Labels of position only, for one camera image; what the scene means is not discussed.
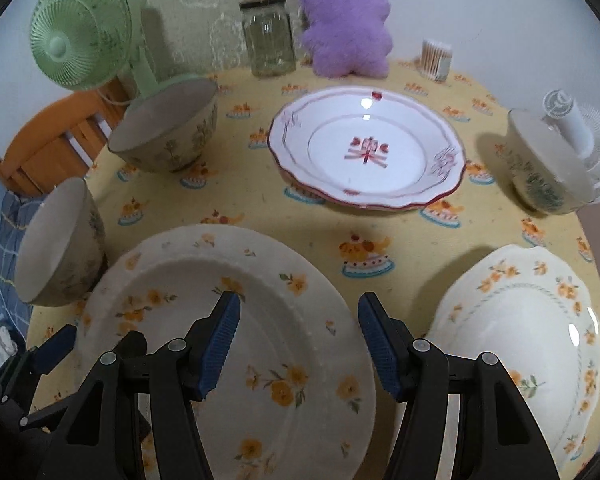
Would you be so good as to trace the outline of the floral bowl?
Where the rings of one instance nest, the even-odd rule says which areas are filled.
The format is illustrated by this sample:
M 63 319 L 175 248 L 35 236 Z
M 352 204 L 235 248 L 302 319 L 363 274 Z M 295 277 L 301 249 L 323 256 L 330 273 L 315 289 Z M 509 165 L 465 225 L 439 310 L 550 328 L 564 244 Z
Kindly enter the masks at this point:
M 175 172 L 202 154 L 218 122 L 218 84 L 196 78 L 172 84 L 127 112 L 108 150 L 148 172 Z
M 542 214 L 570 214 L 594 200 L 594 184 L 571 145 L 528 110 L 507 114 L 506 165 L 522 201 Z

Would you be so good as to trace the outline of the cotton swab container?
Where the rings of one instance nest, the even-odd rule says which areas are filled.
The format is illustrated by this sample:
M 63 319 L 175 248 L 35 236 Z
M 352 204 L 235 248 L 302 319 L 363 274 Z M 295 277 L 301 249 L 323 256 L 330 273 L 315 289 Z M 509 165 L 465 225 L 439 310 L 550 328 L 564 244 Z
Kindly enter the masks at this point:
M 453 56 L 450 44 L 431 39 L 422 40 L 422 53 L 419 58 L 419 71 L 422 76 L 437 82 L 448 79 Z

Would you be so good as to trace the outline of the wooden bed headboard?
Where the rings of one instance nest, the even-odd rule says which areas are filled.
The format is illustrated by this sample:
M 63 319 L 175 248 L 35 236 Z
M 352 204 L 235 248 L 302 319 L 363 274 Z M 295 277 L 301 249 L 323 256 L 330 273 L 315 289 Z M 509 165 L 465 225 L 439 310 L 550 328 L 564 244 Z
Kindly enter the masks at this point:
M 0 157 L 1 184 L 21 197 L 36 197 L 69 178 L 84 177 L 107 143 L 99 123 L 117 127 L 127 99 L 123 84 L 114 79 L 46 106 L 20 129 Z

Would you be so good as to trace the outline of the white floor fan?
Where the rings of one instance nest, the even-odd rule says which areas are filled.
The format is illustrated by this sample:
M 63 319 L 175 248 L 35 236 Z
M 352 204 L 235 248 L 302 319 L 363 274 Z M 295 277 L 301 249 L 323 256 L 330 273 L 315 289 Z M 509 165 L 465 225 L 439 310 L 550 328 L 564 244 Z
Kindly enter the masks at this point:
M 562 89 L 543 98 L 544 119 L 570 144 L 583 162 L 594 188 L 593 204 L 600 203 L 600 110 L 580 103 Z

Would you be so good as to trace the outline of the purple plush toy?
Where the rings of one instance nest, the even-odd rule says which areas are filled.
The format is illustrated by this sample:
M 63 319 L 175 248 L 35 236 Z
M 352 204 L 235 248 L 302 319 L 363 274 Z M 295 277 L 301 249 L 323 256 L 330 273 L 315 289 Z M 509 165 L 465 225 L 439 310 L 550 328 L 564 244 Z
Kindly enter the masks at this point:
M 306 18 L 301 43 L 316 76 L 388 76 L 389 0 L 300 0 L 300 6 Z

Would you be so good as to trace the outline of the red pattern white plate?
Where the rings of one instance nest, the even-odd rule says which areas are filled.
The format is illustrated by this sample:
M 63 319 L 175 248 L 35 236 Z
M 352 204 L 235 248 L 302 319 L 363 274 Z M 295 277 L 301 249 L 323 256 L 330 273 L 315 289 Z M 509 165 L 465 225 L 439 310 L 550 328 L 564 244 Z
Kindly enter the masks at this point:
M 455 129 L 390 90 L 335 86 L 284 105 L 268 132 L 280 172 L 334 204 L 400 211 L 454 193 L 465 172 Z

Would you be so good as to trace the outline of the green patterned wall board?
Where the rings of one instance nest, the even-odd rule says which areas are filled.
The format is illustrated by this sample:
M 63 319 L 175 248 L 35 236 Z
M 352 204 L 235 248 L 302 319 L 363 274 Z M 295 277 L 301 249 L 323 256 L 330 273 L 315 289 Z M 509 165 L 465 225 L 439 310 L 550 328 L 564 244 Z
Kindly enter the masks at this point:
M 239 3 L 247 0 L 146 0 L 143 29 L 160 80 L 248 67 Z M 296 68 L 311 58 L 302 47 L 306 18 L 300 0 L 286 0 Z

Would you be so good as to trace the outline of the green desk fan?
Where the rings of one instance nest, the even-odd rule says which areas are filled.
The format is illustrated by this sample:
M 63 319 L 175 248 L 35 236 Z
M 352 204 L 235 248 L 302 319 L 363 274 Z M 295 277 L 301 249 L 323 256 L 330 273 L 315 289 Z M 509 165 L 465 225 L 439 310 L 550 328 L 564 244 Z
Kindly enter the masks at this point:
M 127 72 L 136 88 L 130 110 L 155 94 L 192 82 L 217 92 L 214 81 L 194 74 L 157 79 L 143 29 L 144 6 L 146 0 L 38 0 L 29 32 L 36 65 L 71 91 L 96 90 Z

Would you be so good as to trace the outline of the small orange flower plate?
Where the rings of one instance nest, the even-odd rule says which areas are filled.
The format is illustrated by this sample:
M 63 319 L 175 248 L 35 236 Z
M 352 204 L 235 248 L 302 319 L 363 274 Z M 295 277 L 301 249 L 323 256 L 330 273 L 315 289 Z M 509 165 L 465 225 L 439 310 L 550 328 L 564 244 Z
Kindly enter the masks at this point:
M 600 400 L 600 319 L 568 263 L 540 246 L 495 249 L 448 289 L 427 337 L 452 356 L 496 354 L 572 476 Z

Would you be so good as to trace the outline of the glass jar black lid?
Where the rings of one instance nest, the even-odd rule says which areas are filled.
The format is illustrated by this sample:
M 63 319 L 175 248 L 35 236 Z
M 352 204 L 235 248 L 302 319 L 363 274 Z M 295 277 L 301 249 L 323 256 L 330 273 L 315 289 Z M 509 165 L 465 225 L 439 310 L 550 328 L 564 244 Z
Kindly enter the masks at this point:
M 239 9 L 253 75 L 268 78 L 294 72 L 296 55 L 286 0 L 247 0 L 239 3 Z

